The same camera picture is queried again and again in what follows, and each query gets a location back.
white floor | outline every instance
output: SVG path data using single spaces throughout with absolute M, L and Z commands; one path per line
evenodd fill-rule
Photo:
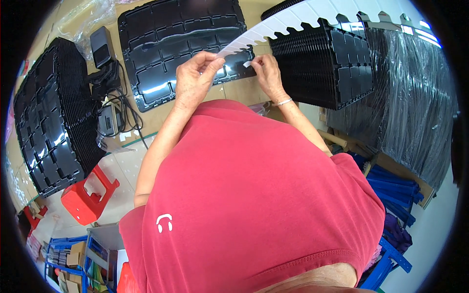
M 145 142 L 147 145 L 150 145 L 154 138 L 154 136 L 146 138 Z M 111 182 L 117 179 L 120 184 L 104 208 L 101 217 L 97 220 L 98 224 L 103 225 L 118 222 L 134 207 L 133 195 L 135 193 L 136 178 L 146 153 L 146 148 L 140 141 L 130 145 L 127 149 L 131 151 L 110 154 L 102 158 L 98 163 Z M 91 183 L 85 185 L 88 193 L 100 189 L 99 184 L 96 184 L 93 178 L 90 178 L 89 181 Z M 39 241 L 49 242 L 51 237 L 62 238 L 86 235 L 86 228 L 91 227 L 91 225 L 80 225 L 70 215 L 61 203 L 61 194 L 62 191 L 46 198 L 47 213 L 33 231 L 33 235 Z

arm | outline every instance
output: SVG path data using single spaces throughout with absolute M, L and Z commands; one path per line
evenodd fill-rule
M 215 56 L 202 51 L 177 68 L 176 101 L 142 161 L 135 188 L 135 208 L 147 203 L 161 162 L 178 143 L 182 130 L 207 95 L 213 77 L 225 63 Z
M 270 54 L 261 55 L 254 58 L 251 66 L 257 73 L 259 84 L 262 90 L 269 96 L 274 103 L 280 103 L 290 99 L 282 86 L 279 65 Z M 319 135 L 318 131 L 311 122 L 301 113 L 300 109 L 293 101 L 279 106 L 280 111 L 285 118 L 285 122 L 298 129 L 303 135 L 323 151 L 329 157 L 332 153 L 326 143 Z

stack of black plastic trays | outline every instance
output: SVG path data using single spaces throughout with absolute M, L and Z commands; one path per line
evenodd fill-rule
M 100 101 L 91 99 L 86 76 L 75 44 L 56 38 L 15 96 L 21 152 L 43 197 L 85 179 L 105 154 L 96 144 Z
M 205 50 L 218 53 L 246 31 L 238 0 L 156 0 L 119 16 L 119 39 L 141 112 L 175 98 L 176 68 Z M 248 50 L 229 55 L 213 84 L 254 76 Z
M 299 3 L 284 1 L 265 11 L 264 20 Z M 339 110 L 373 92 L 371 60 L 362 23 L 339 22 L 320 27 L 302 23 L 304 30 L 288 28 L 269 39 L 285 91 L 298 102 Z

cardboard tube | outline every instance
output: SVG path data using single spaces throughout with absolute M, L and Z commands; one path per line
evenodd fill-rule
M 341 146 L 343 148 L 347 147 L 347 141 L 341 139 L 340 137 L 336 137 L 336 136 L 334 136 L 330 133 L 324 132 L 324 131 L 319 130 L 319 129 L 318 129 L 318 133 L 319 133 L 320 136 L 322 136 L 322 138 L 328 139 L 331 142 L 336 143 L 336 144 L 338 144 L 339 146 Z

headphone logo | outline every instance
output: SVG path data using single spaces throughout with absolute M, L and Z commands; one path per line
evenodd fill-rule
M 169 218 L 171 221 L 173 220 L 173 216 L 171 216 L 170 214 L 164 214 L 164 215 L 161 215 L 161 216 L 158 216 L 158 219 L 156 220 L 156 224 L 158 225 L 158 231 L 161 233 L 163 232 L 163 227 L 159 224 L 159 221 L 162 219 L 162 218 Z M 173 224 L 171 224 L 171 222 L 168 222 L 168 229 L 170 231 L 172 231 L 173 229 Z

